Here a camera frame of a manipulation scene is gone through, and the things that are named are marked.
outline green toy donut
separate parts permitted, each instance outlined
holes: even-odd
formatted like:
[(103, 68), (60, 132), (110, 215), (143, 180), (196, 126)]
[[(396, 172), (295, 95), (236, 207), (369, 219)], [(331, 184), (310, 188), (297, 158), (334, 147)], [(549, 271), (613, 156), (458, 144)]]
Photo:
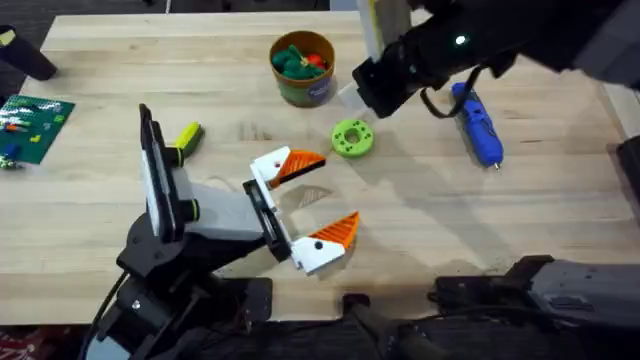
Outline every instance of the green toy donut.
[(333, 127), (331, 144), (342, 156), (362, 156), (373, 147), (373, 130), (362, 120), (344, 119)]

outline red toy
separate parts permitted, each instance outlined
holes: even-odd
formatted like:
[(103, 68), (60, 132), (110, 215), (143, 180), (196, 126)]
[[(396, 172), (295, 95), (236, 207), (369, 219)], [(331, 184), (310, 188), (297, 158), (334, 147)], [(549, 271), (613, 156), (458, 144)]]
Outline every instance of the red toy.
[(309, 64), (313, 64), (323, 70), (327, 70), (326, 65), (324, 64), (324, 60), (322, 59), (322, 57), (318, 54), (309, 54), (307, 55), (307, 61), (309, 61)]

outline green lego plate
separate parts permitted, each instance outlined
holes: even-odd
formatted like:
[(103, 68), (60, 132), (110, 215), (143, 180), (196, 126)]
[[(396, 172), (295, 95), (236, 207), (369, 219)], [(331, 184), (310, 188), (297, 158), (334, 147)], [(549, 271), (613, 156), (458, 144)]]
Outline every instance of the green lego plate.
[(0, 152), (7, 144), (16, 144), (20, 146), (17, 161), (40, 164), (74, 106), (64, 101), (22, 95), (9, 97), (0, 109), (0, 123), (3, 119), (16, 118), (18, 122), (26, 121), (29, 125), (19, 125), (26, 132), (0, 130)]

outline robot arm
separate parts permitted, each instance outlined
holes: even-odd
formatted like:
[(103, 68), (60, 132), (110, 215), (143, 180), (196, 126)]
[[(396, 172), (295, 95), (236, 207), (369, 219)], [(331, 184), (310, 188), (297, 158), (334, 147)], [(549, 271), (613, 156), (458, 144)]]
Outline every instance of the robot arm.
[(414, 0), (410, 5), (433, 16), (388, 44), (378, 61), (367, 59), (353, 71), (358, 93), (380, 118), (416, 90), (437, 90), (466, 69), (489, 68), (498, 78), (518, 54), (556, 72), (579, 68), (598, 80), (640, 88), (640, 66), (634, 65), (640, 64), (639, 1)]

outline black cable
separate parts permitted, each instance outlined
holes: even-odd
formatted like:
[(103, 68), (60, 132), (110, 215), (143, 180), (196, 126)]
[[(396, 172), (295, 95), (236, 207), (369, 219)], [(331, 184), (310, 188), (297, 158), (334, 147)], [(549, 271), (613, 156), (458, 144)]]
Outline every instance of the black cable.
[(100, 304), (100, 308), (98, 309), (96, 316), (93, 318), (93, 321), (89, 326), (89, 330), (87, 330), (87, 333), (84, 334), (84, 339), (82, 340), (82, 346), (80, 347), (80, 353), (78, 353), (78, 360), (86, 359), (87, 351), (89, 350), (89, 342), (91, 342), (91, 339), (93, 338), (93, 334), (95, 333), (96, 327), (98, 326), (98, 321), (102, 319), (104, 312), (107, 310), (107, 306), (109, 306), (109, 303), (111, 303), (111, 299), (113, 299), (113, 296), (116, 294), (116, 292), (118, 291), (118, 289), (120, 288), (120, 286), (122, 285), (122, 283), (126, 278), (127, 278), (127, 272), (123, 271), (122, 274), (120, 274), (120, 277), (118, 278), (118, 280), (116, 280), (116, 282), (111, 287), (111, 290), (109, 290), (109, 293), (102, 301), (102, 304)]
[(462, 91), (462, 94), (460, 94), (460, 96), (456, 99), (455, 104), (448, 113), (443, 113), (442, 111), (438, 110), (435, 105), (433, 105), (431, 100), (429, 100), (429, 96), (427, 96), (427, 88), (422, 88), (422, 90), (420, 91), (420, 98), (422, 99), (422, 102), (427, 107), (427, 109), (429, 109), (429, 112), (439, 119), (446, 119), (458, 115), (460, 110), (462, 110), (465, 101), (467, 101), (471, 90), (473, 90), (473, 86), (476, 84), (478, 76), (480, 76), (480, 73), (482, 72), (482, 70), (484, 70), (484, 68), (484, 66), (478, 65), (473, 70), (471, 70), (471, 74), (469, 74), (469, 78), (464, 84), (464, 90)]

